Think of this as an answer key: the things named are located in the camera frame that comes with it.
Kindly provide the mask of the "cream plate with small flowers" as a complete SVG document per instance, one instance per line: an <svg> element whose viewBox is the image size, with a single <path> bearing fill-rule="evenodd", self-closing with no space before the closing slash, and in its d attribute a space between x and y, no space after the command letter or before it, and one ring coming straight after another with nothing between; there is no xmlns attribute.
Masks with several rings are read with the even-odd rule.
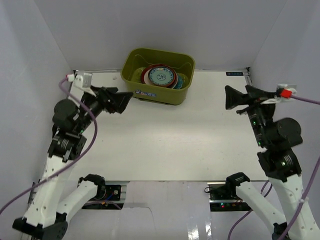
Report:
<svg viewBox="0 0 320 240"><path fill-rule="evenodd" d="M156 85L156 84L154 84L154 83L152 83L152 82L150 81L150 79L149 79L149 77L148 77L147 74L144 75L144 77L142 78L142 80L143 80L144 84L146 84L146 85L158 87L158 85ZM174 81L173 81L170 85L164 86L164 87L165 87L165 88L172 89L172 88L177 84L177 82L178 82L178 79L175 78Z"/></svg>

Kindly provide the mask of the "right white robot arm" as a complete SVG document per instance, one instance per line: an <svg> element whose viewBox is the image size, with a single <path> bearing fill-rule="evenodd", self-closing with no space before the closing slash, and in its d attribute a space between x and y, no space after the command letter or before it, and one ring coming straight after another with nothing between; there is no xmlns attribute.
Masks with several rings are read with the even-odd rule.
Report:
<svg viewBox="0 0 320 240"><path fill-rule="evenodd" d="M297 99L296 90L280 84L275 92L268 92L246 85L246 93L225 86L225 108L237 110L249 118L256 142L265 151L258 152L258 162L273 186L282 211L278 211L255 189L251 180L242 172L226 178L226 195L244 200L263 221L273 240L318 240L320 228L310 209L307 195L320 164L317 163L307 186L303 186L302 169L292 148L302 144L301 126L293 118L274 121L276 104Z"/></svg>

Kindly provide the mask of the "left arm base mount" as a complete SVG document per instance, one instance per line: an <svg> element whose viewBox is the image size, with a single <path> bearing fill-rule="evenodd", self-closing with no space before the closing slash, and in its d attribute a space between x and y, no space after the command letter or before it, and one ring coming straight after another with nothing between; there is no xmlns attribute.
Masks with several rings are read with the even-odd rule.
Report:
<svg viewBox="0 0 320 240"><path fill-rule="evenodd" d="M87 202L82 207L83 210L121 210L123 208L124 204L120 203L121 185L105 185L101 189L102 193Z"/></svg>

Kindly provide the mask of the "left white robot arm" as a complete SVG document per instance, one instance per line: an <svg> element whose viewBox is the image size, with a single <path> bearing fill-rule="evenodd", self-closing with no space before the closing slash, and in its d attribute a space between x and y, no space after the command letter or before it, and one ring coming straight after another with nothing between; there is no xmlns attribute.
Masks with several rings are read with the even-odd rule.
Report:
<svg viewBox="0 0 320 240"><path fill-rule="evenodd" d="M90 88L80 100L63 99L53 110L52 141L47 152L43 176L35 185L36 193L25 214L14 220L13 229L37 240L61 240L73 216L91 199L106 193L106 180L96 174L81 177L78 187L64 200L65 184L84 153L84 131L102 112L121 114L133 96L116 87Z"/></svg>

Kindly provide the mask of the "dark red rimmed plate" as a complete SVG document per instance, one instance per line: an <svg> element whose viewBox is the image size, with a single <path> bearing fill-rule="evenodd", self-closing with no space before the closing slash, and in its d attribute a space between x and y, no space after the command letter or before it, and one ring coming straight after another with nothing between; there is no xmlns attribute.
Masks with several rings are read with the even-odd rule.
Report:
<svg viewBox="0 0 320 240"><path fill-rule="evenodd" d="M152 64L146 67L142 72L143 77L144 75L147 75L153 84L162 88L170 85L175 78L178 81L178 75L175 70L164 64Z"/></svg>

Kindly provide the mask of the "teal scalloped plate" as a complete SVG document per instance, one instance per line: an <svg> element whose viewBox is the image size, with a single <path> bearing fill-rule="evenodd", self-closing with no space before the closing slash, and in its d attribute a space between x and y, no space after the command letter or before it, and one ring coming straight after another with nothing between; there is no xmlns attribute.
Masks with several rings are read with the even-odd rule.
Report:
<svg viewBox="0 0 320 240"><path fill-rule="evenodd" d="M145 67L140 67L136 69L133 73L132 76L130 77L130 80L134 83L140 83L140 84L146 84L145 81L143 80L143 71L145 70ZM187 78L186 75L176 72L178 75L178 82L176 83L175 86L169 86L168 88L171 89L183 89L188 85L189 79Z"/></svg>

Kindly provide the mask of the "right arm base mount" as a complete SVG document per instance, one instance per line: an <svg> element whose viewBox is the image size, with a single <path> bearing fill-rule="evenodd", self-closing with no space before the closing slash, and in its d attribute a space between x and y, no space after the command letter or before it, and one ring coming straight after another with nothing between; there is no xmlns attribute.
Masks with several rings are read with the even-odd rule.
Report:
<svg viewBox="0 0 320 240"><path fill-rule="evenodd" d="M232 196L225 182L209 182L204 189L208 194L211 212L247 212L249 205L237 196Z"/></svg>

